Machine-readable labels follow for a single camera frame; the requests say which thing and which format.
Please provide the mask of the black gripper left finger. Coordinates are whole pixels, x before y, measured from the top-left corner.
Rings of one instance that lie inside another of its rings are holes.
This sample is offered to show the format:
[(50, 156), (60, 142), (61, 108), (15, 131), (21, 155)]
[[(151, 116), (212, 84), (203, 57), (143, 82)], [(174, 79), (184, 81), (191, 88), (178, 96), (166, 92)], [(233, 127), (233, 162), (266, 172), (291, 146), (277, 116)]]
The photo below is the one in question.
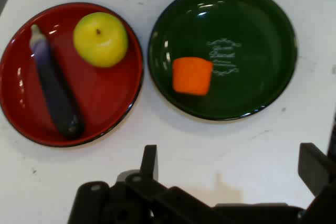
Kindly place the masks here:
[(209, 206), (154, 179), (157, 156), (157, 146), (147, 145), (140, 169), (123, 181), (81, 185), (68, 223), (208, 223)]

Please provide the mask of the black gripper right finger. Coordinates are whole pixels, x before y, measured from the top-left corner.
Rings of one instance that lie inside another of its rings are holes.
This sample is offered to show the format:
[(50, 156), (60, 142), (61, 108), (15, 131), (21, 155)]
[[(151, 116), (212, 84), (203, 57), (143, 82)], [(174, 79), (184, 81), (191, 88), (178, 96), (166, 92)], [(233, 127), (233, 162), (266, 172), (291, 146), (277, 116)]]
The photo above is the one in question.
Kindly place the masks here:
[(335, 162), (312, 143), (301, 143), (298, 174), (314, 195), (299, 223), (335, 223)]

